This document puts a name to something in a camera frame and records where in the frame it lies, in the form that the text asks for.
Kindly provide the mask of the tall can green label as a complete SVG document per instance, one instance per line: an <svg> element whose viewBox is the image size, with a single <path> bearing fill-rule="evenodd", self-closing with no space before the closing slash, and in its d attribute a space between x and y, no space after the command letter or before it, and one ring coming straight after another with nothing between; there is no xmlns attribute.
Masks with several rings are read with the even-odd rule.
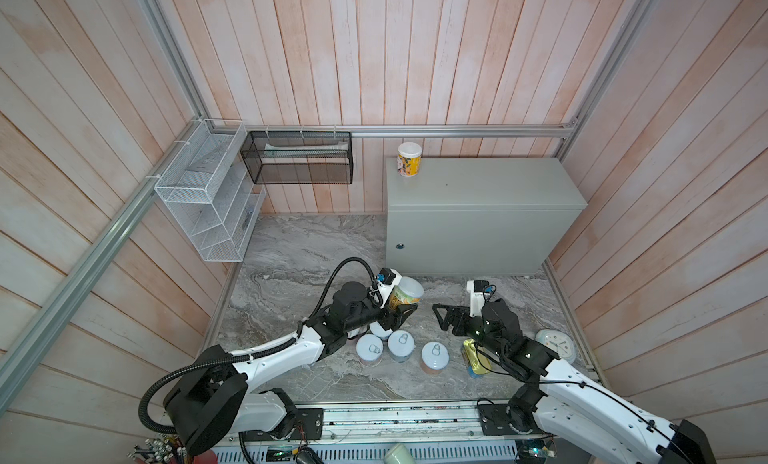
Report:
<svg viewBox="0 0 768 464"><path fill-rule="evenodd" d="M419 281L403 276L390 294L388 307L395 310L401 305L417 304L423 294L424 288Z"/></svg>

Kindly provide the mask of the orange can pull tab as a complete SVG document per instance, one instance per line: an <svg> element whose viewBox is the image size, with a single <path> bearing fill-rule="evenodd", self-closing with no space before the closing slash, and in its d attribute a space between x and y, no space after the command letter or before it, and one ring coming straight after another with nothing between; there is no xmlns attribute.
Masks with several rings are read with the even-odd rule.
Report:
<svg viewBox="0 0 768 464"><path fill-rule="evenodd" d="M442 343L430 341L422 347L420 365L425 373L438 375L448 366L449 362L448 349Z"/></svg>

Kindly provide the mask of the yellow can white lid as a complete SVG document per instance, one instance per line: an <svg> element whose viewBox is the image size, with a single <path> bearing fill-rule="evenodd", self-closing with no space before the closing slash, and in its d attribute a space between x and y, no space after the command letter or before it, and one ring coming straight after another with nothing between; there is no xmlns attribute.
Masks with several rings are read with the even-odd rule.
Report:
<svg viewBox="0 0 768 464"><path fill-rule="evenodd" d="M403 142L397 149L397 171L403 177L414 177L419 173L422 147L415 142Z"/></svg>

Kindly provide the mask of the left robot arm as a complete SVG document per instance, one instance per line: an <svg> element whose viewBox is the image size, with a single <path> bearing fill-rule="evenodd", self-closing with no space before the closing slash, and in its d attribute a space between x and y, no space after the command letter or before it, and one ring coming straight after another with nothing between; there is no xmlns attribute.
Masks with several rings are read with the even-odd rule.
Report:
<svg viewBox="0 0 768 464"><path fill-rule="evenodd" d="M394 291L403 279L396 270L364 268L368 285L350 281L336 292L325 288L295 332L244 350L211 346L193 364L160 378L139 401L141 424L177 436L191 456L203 454L232 433L288 437L297 422L294 402L284 390L262 390L261 385L332 355L353 332L374 322L397 330L418 307L395 303Z"/></svg>

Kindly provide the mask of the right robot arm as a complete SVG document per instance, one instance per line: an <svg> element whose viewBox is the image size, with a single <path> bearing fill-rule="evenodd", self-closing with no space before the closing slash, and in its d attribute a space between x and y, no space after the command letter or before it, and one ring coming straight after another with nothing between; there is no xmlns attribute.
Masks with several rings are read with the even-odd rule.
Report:
<svg viewBox="0 0 768 464"><path fill-rule="evenodd" d="M605 463L713 463L705 432L653 415L607 390L527 336L501 299L435 304L443 330L469 337L521 384L506 410L511 427L561 437Z"/></svg>

